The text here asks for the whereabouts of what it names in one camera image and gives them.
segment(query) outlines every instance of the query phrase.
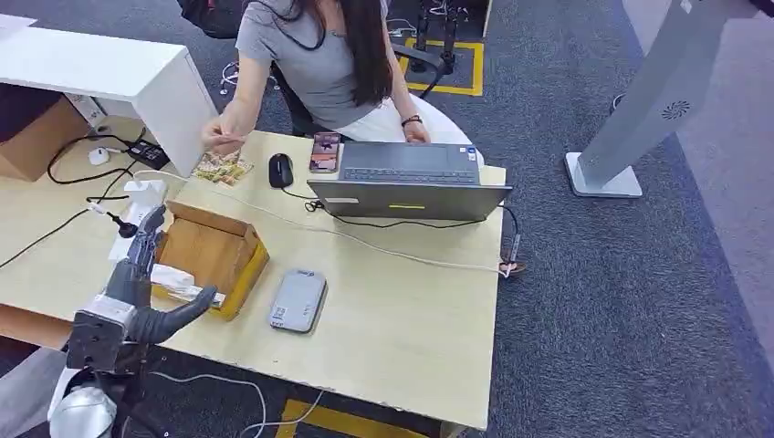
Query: white kiosk stand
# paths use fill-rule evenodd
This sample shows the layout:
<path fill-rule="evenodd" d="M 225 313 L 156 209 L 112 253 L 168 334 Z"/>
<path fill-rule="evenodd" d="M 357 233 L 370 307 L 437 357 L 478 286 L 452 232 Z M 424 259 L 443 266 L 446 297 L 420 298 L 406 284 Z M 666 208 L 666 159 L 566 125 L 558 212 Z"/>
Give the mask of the white kiosk stand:
<path fill-rule="evenodd" d="M 757 12 L 748 0 L 672 0 L 621 104 L 583 153 L 565 157 L 575 194 L 642 196 L 631 164 L 702 108 L 726 21 Z"/>

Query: computer mouse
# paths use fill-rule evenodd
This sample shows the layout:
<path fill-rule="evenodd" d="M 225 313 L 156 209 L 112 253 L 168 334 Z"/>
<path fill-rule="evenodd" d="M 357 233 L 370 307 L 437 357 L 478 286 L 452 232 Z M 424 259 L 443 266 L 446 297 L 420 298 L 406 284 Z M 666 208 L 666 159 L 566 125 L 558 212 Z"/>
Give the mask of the computer mouse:
<path fill-rule="evenodd" d="M 293 183 L 293 164 L 286 154 L 278 153 L 269 159 L 268 183 L 275 189 L 284 189 Z"/>

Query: laptop keyboard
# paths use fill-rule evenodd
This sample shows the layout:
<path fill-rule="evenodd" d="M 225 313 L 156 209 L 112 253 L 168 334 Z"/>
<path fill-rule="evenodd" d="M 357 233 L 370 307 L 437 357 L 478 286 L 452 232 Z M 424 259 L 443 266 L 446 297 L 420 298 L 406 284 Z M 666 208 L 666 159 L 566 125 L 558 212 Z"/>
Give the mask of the laptop keyboard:
<path fill-rule="evenodd" d="M 399 171 L 394 169 L 347 168 L 344 179 L 350 181 L 374 181 L 393 183 L 447 183 L 475 184 L 474 172 Z"/>

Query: laptop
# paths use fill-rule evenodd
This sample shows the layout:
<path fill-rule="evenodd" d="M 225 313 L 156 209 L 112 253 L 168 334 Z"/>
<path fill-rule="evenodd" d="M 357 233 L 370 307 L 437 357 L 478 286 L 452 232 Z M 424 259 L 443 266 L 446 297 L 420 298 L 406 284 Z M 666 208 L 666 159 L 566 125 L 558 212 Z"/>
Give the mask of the laptop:
<path fill-rule="evenodd" d="M 483 221 L 513 190 L 481 185 L 475 147 L 458 144 L 348 142 L 339 179 L 307 183 L 335 216 L 450 221 Z"/>

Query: speaker grille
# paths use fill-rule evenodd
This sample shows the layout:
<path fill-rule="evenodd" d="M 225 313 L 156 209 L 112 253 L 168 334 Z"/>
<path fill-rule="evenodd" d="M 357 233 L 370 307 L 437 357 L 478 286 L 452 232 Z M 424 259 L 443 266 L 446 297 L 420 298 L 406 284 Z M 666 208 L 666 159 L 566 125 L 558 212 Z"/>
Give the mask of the speaker grille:
<path fill-rule="evenodd" d="M 678 100 L 672 102 L 661 111 L 661 117 L 666 120 L 677 120 L 683 117 L 688 111 L 691 110 L 691 104 L 685 100 Z"/>

